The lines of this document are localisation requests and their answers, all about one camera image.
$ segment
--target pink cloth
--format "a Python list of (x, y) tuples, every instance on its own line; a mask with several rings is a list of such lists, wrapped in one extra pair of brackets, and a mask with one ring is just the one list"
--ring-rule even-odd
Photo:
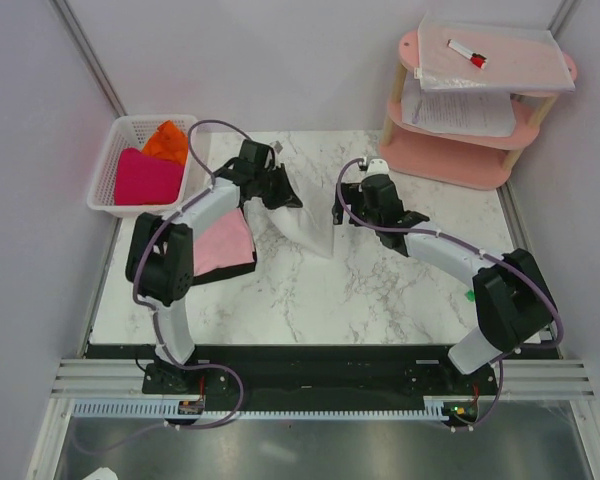
[(184, 167), (149, 157), (135, 148), (120, 154), (113, 200), (116, 205), (167, 205), (180, 193)]
[(238, 208), (224, 215), (204, 232), (193, 245), (194, 276), (253, 263), (253, 237)]

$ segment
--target pink shelf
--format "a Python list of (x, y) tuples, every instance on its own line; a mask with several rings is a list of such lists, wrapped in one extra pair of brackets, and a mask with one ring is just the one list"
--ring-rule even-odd
[(540, 133), (540, 127), (530, 127), (527, 125), (529, 117), (533, 113), (533, 109), (527, 105), (523, 105), (516, 100), (511, 100), (513, 113), (516, 116), (516, 129), (509, 137), (481, 137), (476, 135), (454, 135), (450, 133), (432, 133), (422, 128), (414, 127), (402, 123), (402, 106), (399, 103), (389, 101), (387, 111), (389, 117), (398, 127), (410, 132), (430, 135), (432, 137), (446, 138), (457, 142), (472, 143), (474, 145), (482, 145), (484, 147), (499, 148), (500, 150), (518, 150), (531, 145)]
[[(575, 82), (576, 77), (578, 76), (578, 69), (576, 68), (575, 63), (569, 55), (562, 52), (564, 55), (564, 59), (567, 62), (567, 67), (569, 68), (569, 72), (571, 72), (571, 78)], [(400, 57), (400, 62), (404, 65), (407, 70), (415, 70), (420, 65), (420, 56), (418, 54), (418, 31), (413, 30), (407, 33), (400, 40), (400, 45), (398, 46), (398, 56)], [(521, 95), (526, 95), (529, 97), (552, 97), (555, 93), (552, 92), (517, 92)]]
[(380, 155), (392, 170), (478, 190), (504, 184), (511, 171), (502, 168), (506, 153), (394, 128), (391, 142)]

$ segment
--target whiteboard marker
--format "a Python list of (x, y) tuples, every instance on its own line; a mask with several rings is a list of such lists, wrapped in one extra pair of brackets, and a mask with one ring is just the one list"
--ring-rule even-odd
[(484, 68), (487, 65), (487, 57), (484, 55), (480, 55), (472, 50), (469, 50), (467, 47), (460, 45), (455, 40), (449, 39), (447, 42), (447, 47), (449, 47), (454, 52), (459, 53), (464, 58), (469, 60), (478, 68)]

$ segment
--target clear plastic sheet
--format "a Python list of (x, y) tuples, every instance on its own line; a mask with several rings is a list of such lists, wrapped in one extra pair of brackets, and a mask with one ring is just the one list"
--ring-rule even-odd
[[(447, 46), (455, 40), (488, 62), (480, 69)], [(424, 91), (572, 92), (575, 85), (548, 30), (454, 23), (427, 14), (418, 27)]]

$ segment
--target plastic basket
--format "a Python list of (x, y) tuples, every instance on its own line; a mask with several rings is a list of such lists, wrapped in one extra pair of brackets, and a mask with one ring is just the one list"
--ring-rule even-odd
[[(198, 177), (199, 182), (196, 182), (196, 179), (189, 178), (192, 163), (195, 163), (191, 152), (189, 152), (187, 162), (184, 166), (180, 191), (175, 202), (168, 205), (115, 205), (113, 190), (116, 183), (120, 154), (125, 148), (142, 150), (149, 137), (167, 120), (175, 123), (178, 129), (184, 134), (187, 133), (191, 125), (198, 121), (193, 115), (130, 115), (120, 117), (113, 122), (107, 141), (100, 153), (91, 187), (89, 188), (89, 196), (87, 197), (89, 208), (109, 212), (116, 217), (136, 216), (142, 212), (162, 212), (182, 203), (188, 183), (190, 186), (192, 183), (201, 183), (201, 168), (194, 169), (194, 172), (192, 172), (192, 174)], [(195, 135), (196, 132), (193, 132), (192, 141), (195, 141)]]

